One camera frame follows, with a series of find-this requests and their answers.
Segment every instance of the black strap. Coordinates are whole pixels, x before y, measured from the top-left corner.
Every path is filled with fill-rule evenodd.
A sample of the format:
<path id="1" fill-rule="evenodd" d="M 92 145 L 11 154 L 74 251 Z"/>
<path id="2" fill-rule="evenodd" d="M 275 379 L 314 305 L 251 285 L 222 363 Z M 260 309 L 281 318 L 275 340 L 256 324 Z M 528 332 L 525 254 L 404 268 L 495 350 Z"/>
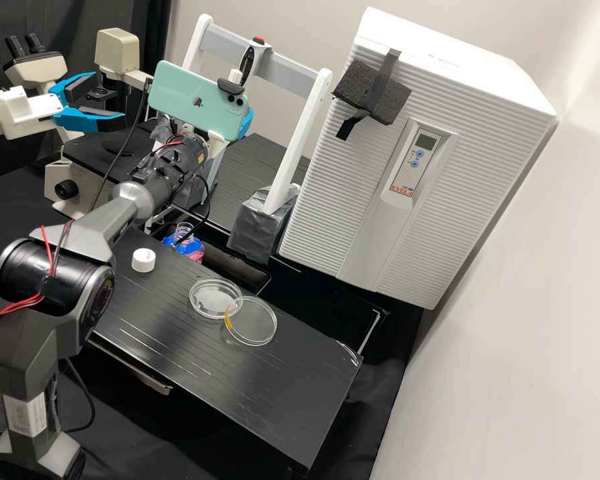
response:
<path id="1" fill-rule="evenodd" d="M 396 62 L 398 62 L 398 57 L 400 56 L 400 51 L 396 49 L 390 49 L 385 57 L 385 60 L 382 62 L 382 66 L 373 81 L 373 85 L 369 90 L 369 93 L 365 97 L 365 101 L 363 103 L 363 108 L 358 109 L 351 118 L 346 119 L 342 122 L 340 126 L 340 130 L 336 133 L 336 137 L 340 140 L 346 140 L 353 130 L 356 123 L 360 120 L 368 116 L 373 109 L 375 108 L 375 104 L 378 102 L 380 95 L 384 92 L 387 87 L 387 83 L 389 82 L 389 77 L 393 72 L 393 68 L 395 67 Z"/>

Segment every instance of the digital display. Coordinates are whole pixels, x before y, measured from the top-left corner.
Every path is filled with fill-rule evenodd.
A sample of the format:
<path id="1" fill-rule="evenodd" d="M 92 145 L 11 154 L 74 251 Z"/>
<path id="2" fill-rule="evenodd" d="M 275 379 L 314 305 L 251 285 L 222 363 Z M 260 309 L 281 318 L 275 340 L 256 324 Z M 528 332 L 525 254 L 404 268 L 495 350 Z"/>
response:
<path id="1" fill-rule="evenodd" d="M 435 138 L 428 137 L 426 135 L 420 135 L 418 140 L 415 141 L 415 146 L 424 148 L 426 150 L 433 150 L 435 145 Z"/>

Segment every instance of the white wall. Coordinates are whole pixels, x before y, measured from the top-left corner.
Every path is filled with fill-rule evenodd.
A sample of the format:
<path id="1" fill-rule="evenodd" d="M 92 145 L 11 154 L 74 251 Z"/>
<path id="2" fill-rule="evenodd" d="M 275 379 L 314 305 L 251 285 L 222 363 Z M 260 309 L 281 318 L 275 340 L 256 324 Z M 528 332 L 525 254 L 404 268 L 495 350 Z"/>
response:
<path id="1" fill-rule="evenodd" d="M 339 76 L 367 5 L 176 0 L 167 56 L 182 60 L 204 12 Z M 513 58 L 563 116 L 435 313 L 407 367 L 373 480 L 600 479 L 600 0 L 373 6 Z M 226 68 L 209 62 L 203 73 Z M 301 102 L 258 84 L 249 95 L 254 130 L 286 144 Z"/>
<path id="2" fill-rule="evenodd" d="M 196 19 L 208 13 L 218 25 L 246 38 L 264 36 L 276 51 L 309 67 L 330 68 L 338 79 L 362 13 L 373 6 L 510 57 L 544 87 L 555 70 L 553 64 L 568 51 L 564 33 L 580 24 L 587 4 L 583 0 L 174 0 L 166 58 L 182 62 Z M 202 74 L 226 76 L 228 68 L 222 61 L 205 59 Z M 255 80 L 247 91 L 255 110 L 252 131 L 286 145 L 304 102 Z M 556 95 L 548 92 L 559 111 L 562 105 L 554 97 L 560 88 L 555 86 Z M 313 152 L 327 104 L 307 142 L 307 156 Z"/>
<path id="3" fill-rule="evenodd" d="M 562 124 L 407 366 L 373 480 L 600 479 L 592 7 L 566 75 L 547 78 L 567 106 Z"/>

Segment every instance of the petri dish lid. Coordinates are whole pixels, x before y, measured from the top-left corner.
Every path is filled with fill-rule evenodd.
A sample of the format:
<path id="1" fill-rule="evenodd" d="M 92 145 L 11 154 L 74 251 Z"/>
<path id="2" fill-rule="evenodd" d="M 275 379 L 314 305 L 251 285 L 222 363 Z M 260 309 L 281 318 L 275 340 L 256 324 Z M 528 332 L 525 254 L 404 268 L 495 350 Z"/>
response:
<path id="1" fill-rule="evenodd" d="M 242 295 L 240 288 L 229 280 L 209 278 L 198 280 L 189 290 L 191 306 L 200 315 L 209 319 L 223 319 L 240 310 L 237 299 Z"/>
<path id="2" fill-rule="evenodd" d="M 271 307 L 257 297 L 240 297 L 236 302 L 240 309 L 225 315 L 225 326 L 233 338 L 253 347 L 269 343 L 278 328 Z"/>

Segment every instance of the control panel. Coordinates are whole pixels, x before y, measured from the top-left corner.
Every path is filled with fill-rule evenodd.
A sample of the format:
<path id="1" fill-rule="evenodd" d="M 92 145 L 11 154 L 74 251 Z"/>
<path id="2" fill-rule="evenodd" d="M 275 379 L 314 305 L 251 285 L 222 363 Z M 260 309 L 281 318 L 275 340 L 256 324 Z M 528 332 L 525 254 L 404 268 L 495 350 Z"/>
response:
<path id="1" fill-rule="evenodd" d="M 389 190 L 412 197 L 441 140 L 442 135 L 439 133 L 419 128 Z"/>

